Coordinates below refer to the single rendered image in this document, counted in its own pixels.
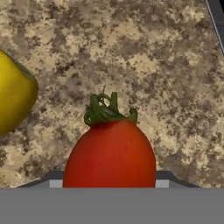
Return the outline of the black hob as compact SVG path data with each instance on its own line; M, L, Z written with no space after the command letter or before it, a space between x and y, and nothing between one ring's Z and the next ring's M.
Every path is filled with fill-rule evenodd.
M206 0L206 6L224 54L224 0Z

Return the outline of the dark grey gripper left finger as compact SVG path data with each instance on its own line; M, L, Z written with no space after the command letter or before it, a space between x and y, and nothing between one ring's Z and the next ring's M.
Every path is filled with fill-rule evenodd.
M23 187L45 187L45 188L61 188L63 182L63 171L49 171L42 179L32 181L21 185Z

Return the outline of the yellow lemon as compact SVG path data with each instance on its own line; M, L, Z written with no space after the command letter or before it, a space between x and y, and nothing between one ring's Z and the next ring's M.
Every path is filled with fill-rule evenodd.
M0 135L14 130L28 116L38 92L35 76L0 49Z

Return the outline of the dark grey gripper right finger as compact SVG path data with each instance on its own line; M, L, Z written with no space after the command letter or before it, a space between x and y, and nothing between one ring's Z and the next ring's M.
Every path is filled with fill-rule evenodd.
M157 171L156 188L198 188L197 185L177 178L171 171Z

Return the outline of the red tomato with green stem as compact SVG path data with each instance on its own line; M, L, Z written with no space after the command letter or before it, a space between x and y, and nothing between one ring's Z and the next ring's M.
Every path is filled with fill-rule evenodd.
M153 187L156 159L146 135L137 127L137 110L118 109L117 93L93 94L81 136L66 162L64 187Z

